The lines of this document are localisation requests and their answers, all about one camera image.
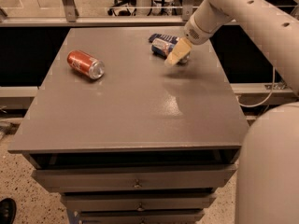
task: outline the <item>gray drawer cabinet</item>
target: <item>gray drawer cabinet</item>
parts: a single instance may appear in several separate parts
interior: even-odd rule
[[[34,170],[33,178],[49,192],[199,189],[223,187],[235,165],[166,166],[82,170]]]
[[[167,69],[154,33],[183,27],[71,29],[8,148],[71,224],[193,224],[236,170],[249,126],[211,43]],[[73,71],[74,49],[102,60],[103,77]]]
[[[150,210],[181,210],[208,208],[216,199],[215,194],[196,190],[182,192],[113,193],[96,195],[63,196],[62,203],[73,212],[102,212]]]
[[[205,212],[202,210],[175,210],[163,212],[152,211],[121,213],[85,213],[80,214],[79,218],[83,221],[83,223],[86,222],[106,224],[194,224],[194,222],[200,220],[204,214]]]

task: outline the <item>floor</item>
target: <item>floor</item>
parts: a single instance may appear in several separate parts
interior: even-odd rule
[[[47,193],[34,181],[33,167],[22,155],[7,152],[20,123],[21,119],[0,120],[0,200],[10,197],[16,201],[14,224],[67,224],[60,196]],[[236,174],[224,188],[217,189],[216,201],[197,224],[235,223],[235,181]]]

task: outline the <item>soda can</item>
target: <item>soda can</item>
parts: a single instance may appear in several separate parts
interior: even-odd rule
[[[67,56],[67,62],[73,69],[91,79],[98,79],[105,72],[105,66],[102,61],[97,60],[82,50],[71,51]]]
[[[165,40],[162,40],[161,38],[155,38],[152,41],[151,50],[154,53],[167,57],[169,53],[173,50],[174,46],[175,44],[171,42],[167,42]],[[188,59],[189,59],[189,54],[183,57],[179,62],[185,64],[187,63]]]
[[[163,41],[172,43],[174,45],[177,44],[177,42],[179,41],[179,37],[178,36],[174,36],[174,35],[164,35],[164,34],[153,34],[150,36],[149,38],[149,42],[152,43],[154,39],[159,38]]]

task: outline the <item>red soda can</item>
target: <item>red soda can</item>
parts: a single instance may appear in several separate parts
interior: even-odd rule
[[[68,64],[91,79],[98,79],[105,72],[103,62],[82,50],[73,50],[67,56]]]

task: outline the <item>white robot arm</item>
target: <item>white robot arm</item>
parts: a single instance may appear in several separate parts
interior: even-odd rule
[[[204,0],[186,23],[185,35],[200,45],[232,19],[299,95],[299,22],[266,1]]]
[[[264,0],[205,0],[185,35],[202,44],[231,19],[299,95],[299,21]],[[235,224],[298,222],[298,155],[299,103],[272,109],[253,123],[239,157]]]

